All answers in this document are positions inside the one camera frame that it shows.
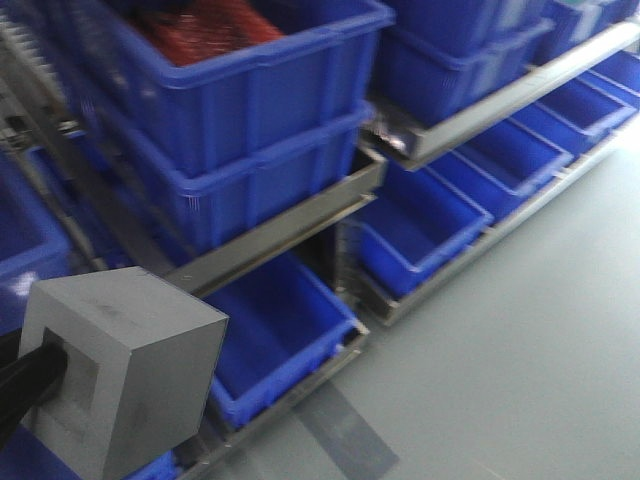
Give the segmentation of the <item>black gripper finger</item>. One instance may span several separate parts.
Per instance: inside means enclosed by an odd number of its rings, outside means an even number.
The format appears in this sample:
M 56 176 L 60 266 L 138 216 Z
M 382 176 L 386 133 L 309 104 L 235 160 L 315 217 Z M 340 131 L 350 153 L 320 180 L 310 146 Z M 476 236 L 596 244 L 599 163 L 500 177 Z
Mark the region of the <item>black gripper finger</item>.
M 68 355 L 46 343 L 19 356 L 20 332 L 1 336 L 1 444 L 5 445 L 26 413 L 63 378 Z

